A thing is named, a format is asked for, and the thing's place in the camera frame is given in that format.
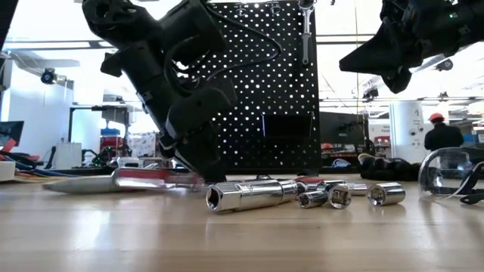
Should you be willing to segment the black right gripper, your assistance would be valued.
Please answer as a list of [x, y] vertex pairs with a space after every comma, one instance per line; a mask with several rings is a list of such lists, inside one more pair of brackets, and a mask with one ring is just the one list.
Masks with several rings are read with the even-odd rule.
[[438, 54], [458, 49], [458, 5], [453, 0], [383, 0], [380, 12], [385, 32], [377, 33], [340, 60], [340, 70], [384, 76], [389, 90], [404, 91], [410, 69]]

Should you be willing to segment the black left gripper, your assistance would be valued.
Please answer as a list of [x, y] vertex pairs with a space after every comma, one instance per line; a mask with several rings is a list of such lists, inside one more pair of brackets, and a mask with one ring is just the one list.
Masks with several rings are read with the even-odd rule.
[[137, 42], [113, 54], [105, 54], [101, 71], [110, 76], [126, 75], [147, 113], [160, 130], [160, 154], [176, 156], [208, 184], [225, 182], [221, 160], [217, 114], [237, 101], [234, 85], [216, 79], [189, 85], [176, 76], [174, 55], [179, 45], [163, 51]]

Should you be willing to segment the red clear-handled screwdriver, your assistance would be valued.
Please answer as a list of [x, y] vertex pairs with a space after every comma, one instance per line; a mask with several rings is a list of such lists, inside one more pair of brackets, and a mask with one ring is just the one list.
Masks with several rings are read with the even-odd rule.
[[121, 188], [137, 190], [194, 189], [204, 185], [198, 174], [183, 168], [118, 168], [113, 182]]

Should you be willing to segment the chrome ratchet wrench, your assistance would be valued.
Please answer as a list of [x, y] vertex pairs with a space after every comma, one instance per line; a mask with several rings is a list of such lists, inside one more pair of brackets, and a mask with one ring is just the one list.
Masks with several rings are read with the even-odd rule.
[[302, 65], [308, 66], [310, 64], [309, 41], [312, 37], [311, 33], [311, 15], [315, 9], [317, 0], [298, 0], [299, 10], [303, 17], [303, 31], [301, 35], [302, 40]]

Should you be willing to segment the long chrome deep socket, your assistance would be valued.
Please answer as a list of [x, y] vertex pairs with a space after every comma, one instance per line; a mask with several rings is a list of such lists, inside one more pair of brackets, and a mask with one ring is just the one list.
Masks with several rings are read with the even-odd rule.
[[206, 192], [206, 204], [215, 213], [239, 212], [291, 202], [299, 195], [294, 180], [227, 181], [212, 184]]

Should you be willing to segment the grey utility knife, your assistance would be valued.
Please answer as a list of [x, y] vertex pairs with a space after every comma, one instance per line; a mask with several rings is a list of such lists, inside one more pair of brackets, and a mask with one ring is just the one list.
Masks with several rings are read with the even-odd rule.
[[42, 185], [43, 190], [68, 194], [118, 193], [122, 188], [117, 186], [111, 176], [77, 177], [53, 181]]

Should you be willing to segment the small chrome socket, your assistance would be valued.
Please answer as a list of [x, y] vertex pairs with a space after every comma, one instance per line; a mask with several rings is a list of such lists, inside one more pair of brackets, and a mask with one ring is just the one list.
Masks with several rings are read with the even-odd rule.
[[322, 181], [317, 184], [316, 189], [317, 190], [324, 190], [328, 186], [333, 186], [333, 185], [345, 185], [345, 181], [341, 180], [335, 180], [335, 181]]
[[327, 189], [327, 199], [335, 209], [346, 209], [352, 201], [352, 195], [346, 186], [333, 185]]
[[315, 191], [318, 188], [319, 183], [304, 183], [298, 181], [296, 183], [297, 186], [297, 192], [298, 193], [307, 193], [311, 191]]
[[350, 192], [352, 196], [366, 196], [368, 185], [360, 183], [345, 183], [343, 186]]
[[301, 193], [296, 200], [300, 208], [312, 209], [323, 206], [327, 202], [328, 196], [326, 192], [316, 190]]
[[406, 192], [403, 186], [396, 182], [373, 184], [367, 189], [366, 197], [373, 206], [388, 206], [402, 202]]

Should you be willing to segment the black eyeglasses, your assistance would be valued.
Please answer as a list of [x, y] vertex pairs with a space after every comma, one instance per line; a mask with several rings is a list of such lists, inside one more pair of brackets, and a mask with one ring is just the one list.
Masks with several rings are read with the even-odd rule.
[[420, 197], [429, 201], [458, 198], [484, 202], [484, 149], [445, 147], [431, 152], [418, 173]]

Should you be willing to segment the small white device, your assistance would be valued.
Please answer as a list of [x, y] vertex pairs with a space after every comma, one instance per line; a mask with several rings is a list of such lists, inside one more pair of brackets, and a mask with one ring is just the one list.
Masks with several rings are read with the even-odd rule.
[[121, 156], [116, 159], [119, 168], [140, 168], [142, 162], [137, 157]]

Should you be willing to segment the white pillar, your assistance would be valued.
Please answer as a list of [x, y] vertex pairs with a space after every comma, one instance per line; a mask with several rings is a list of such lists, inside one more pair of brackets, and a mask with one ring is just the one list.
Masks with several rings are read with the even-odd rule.
[[424, 117], [420, 101], [397, 101], [389, 106], [391, 157], [409, 163], [422, 162]]

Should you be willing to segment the red tool chest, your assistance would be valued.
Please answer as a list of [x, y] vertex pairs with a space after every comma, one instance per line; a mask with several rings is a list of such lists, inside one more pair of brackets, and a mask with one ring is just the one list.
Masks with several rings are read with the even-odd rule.
[[124, 137], [117, 128], [102, 128], [100, 151], [108, 152], [111, 156], [118, 156], [124, 144]]

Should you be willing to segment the black computer monitor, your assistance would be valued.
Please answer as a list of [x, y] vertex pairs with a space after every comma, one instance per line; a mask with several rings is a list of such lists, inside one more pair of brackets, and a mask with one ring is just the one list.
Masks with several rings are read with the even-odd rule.
[[320, 112], [320, 136], [323, 144], [363, 144], [368, 130], [365, 115]]

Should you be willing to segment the black perforated pegboard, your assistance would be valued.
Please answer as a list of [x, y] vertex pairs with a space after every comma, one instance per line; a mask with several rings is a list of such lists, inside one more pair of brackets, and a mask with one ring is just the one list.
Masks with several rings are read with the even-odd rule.
[[[228, 47], [207, 58], [192, 79], [206, 79], [226, 69], [233, 82], [237, 103], [218, 114], [218, 147], [225, 170], [297, 169], [321, 165], [319, 133], [318, 68], [302, 65], [303, 16], [295, 0], [274, 0], [281, 11], [273, 15], [271, 0], [209, 2], [218, 13]], [[235, 5], [247, 5], [244, 16]], [[306, 139], [266, 138], [262, 116], [310, 115], [311, 136]]]

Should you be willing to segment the person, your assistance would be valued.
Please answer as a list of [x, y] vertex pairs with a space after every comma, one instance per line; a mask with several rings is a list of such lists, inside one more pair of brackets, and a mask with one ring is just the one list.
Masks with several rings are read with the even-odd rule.
[[428, 131], [424, 138], [426, 150], [435, 151], [446, 147], [460, 147], [464, 143], [459, 128], [446, 125], [445, 121], [432, 124], [433, 129]]

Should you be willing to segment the black pegboard bin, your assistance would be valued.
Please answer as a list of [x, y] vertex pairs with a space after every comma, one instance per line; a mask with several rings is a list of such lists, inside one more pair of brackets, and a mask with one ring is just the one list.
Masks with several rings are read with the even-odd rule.
[[306, 139], [311, 136], [312, 116], [266, 114], [262, 131], [266, 138]]

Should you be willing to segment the black work gloves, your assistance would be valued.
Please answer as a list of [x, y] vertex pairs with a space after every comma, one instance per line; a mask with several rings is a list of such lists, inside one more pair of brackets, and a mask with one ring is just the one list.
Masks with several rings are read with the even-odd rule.
[[387, 159], [361, 153], [358, 156], [360, 175], [372, 181], [417, 181], [420, 162], [409, 163], [401, 158]]

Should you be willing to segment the white ribbed device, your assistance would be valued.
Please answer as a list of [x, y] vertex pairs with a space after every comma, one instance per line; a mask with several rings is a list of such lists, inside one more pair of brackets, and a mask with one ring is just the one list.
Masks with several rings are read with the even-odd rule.
[[81, 143], [58, 143], [56, 146], [54, 168], [71, 169], [82, 165]]

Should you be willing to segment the dark monitor with red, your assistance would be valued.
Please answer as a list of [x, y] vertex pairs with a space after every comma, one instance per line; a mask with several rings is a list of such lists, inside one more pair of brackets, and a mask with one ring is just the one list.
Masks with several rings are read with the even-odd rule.
[[9, 140], [14, 141], [14, 146], [18, 147], [23, 131], [24, 121], [0, 122], [0, 147], [5, 146]]

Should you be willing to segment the white box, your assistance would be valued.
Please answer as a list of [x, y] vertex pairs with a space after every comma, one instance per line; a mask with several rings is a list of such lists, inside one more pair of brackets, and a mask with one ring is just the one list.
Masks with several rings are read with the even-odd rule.
[[11, 161], [0, 161], [0, 182], [13, 181], [16, 164]]

